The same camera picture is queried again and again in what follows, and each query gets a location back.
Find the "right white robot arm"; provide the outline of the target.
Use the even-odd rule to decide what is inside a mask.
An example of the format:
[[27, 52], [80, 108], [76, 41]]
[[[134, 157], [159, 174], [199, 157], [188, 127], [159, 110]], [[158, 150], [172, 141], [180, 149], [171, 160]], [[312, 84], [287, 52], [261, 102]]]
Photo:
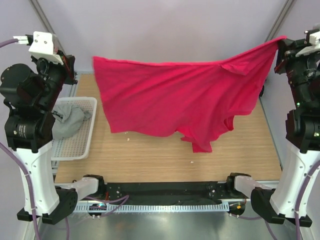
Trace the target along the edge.
[[266, 222], [310, 227], [307, 203], [320, 171], [320, 35], [282, 40], [274, 71], [286, 74], [295, 109], [285, 122], [287, 155], [276, 188], [242, 173], [231, 173], [225, 192], [231, 198], [245, 195], [253, 210]]

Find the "red t shirt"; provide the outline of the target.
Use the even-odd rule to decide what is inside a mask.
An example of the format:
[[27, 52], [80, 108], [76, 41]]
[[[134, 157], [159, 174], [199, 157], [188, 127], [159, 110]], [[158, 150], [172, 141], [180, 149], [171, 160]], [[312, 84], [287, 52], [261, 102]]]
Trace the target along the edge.
[[283, 36], [231, 58], [146, 63], [94, 56], [94, 77], [112, 133], [181, 133], [194, 153], [254, 110]]

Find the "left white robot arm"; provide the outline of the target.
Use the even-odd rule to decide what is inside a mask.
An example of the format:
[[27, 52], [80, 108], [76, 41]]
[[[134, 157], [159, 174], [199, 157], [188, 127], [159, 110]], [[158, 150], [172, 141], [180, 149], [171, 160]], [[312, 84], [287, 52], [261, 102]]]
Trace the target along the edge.
[[78, 201], [89, 195], [101, 200], [106, 194], [104, 178], [87, 174], [68, 186], [55, 186], [51, 170], [51, 150], [55, 118], [52, 113], [63, 85], [76, 81], [75, 57], [62, 51], [58, 62], [48, 57], [32, 57], [36, 71], [17, 63], [1, 76], [0, 93], [9, 108], [4, 125], [5, 151], [22, 172], [25, 204], [17, 213], [20, 221], [41, 218], [55, 225], [68, 217]]

